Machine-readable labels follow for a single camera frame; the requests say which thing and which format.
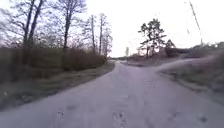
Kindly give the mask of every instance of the utility pole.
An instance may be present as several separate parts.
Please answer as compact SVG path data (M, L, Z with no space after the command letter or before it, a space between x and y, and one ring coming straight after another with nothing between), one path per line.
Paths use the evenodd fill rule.
M202 40L201 28L200 28L200 26L199 26L199 22L198 22L198 19L197 19L195 10L194 10L194 6L193 6L193 4L191 3L190 0L189 0L189 4L190 4L190 7L191 7L191 11L192 11L192 13L193 13L193 15L194 15L195 22L196 22L196 24L197 24L197 26L198 26L198 30L199 30L199 32L200 32L200 36L201 36L201 45L202 45L202 44L203 44L203 40Z

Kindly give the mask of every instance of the grass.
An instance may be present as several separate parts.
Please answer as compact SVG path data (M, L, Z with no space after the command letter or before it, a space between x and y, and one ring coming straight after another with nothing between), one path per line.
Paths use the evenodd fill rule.
M198 45L191 49L187 58L202 58L200 63L191 63L164 71L175 79L183 79L208 87L215 93L224 94L224 43L215 45Z
M49 79L3 83L0 85L0 110L16 107L76 87L112 71L114 65L113 62L107 62L95 69L62 73Z
M211 100L224 106L224 52L210 60L186 64L162 71L171 79L194 92L203 93Z

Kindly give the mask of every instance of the bush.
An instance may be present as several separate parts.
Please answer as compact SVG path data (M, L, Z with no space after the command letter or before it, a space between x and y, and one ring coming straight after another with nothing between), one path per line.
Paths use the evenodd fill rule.
M138 54L133 54L133 55L127 57L127 60L129 60L129 61L140 61L144 58L145 58L144 56L140 56Z
M210 55L217 48L214 45L197 45L190 49L185 58L201 58Z
M99 67L106 62L106 58L94 52L72 48L67 51L65 61L67 70L79 71Z
M22 48L0 48L0 82L49 78L63 72L62 49L35 46L30 50L29 64L22 63ZM106 58L82 49L68 48L65 66L80 71L103 65Z
M176 57L179 54L189 53L189 50L180 48L165 48L165 52L167 57Z

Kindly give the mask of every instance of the tree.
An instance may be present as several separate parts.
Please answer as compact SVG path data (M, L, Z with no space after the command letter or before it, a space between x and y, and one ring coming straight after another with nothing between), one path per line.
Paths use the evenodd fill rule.
M92 42L92 50L96 52L96 39L95 39L95 23L96 16L91 15L83 24L82 35L84 39L90 39Z
M128 57L128 56L129 56L129 47L126 47L126 50L125 50L125 55L126 55L126 57Z
M62 13L64 18L64 45L63 51L66 52L69 29L74 21L78 21L77 14L83 13L86 9L85 0L57 0L53 4L53 8L57 10L57 13Z
M101 54L101 51L102 51L102 38L103 38L103 31L106 29L107 25L108 25L108 22L106 21L107 20L107 17L104 13L101 13L99 15L100 17L100 38L99 38L99 54Z
M23 63L29 63L29 51L32 47L33 36L37 26L38 17L41 14L42 6L46 0L17 0L9 10L1 9L7 17L8 26L5 31L8 35L20 36L23 38Z
M166 43L166 48L175 48L175 44L169 39Z
M164 44L163 35L164 30L160 28L160 22L158 19L153 19L147 25L144 23L141 26L139 33L143 33L147 38L144 42L140 43L143 47L146 47L146 56L149 56L149 50L152 50L152 55L155 53L155 48L160 49Z
M102 34L102 51L103 55L107 57L108 53L111 52L111 47L112 47L112 41L113 38L111 36L111 30L110 28L107 28L105 32Z

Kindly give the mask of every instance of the road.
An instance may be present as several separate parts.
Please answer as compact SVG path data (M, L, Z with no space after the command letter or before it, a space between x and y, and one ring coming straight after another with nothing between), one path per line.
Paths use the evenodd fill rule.
M115 69L0 113L0 128L223 128L224 107L157 72L182 63Z

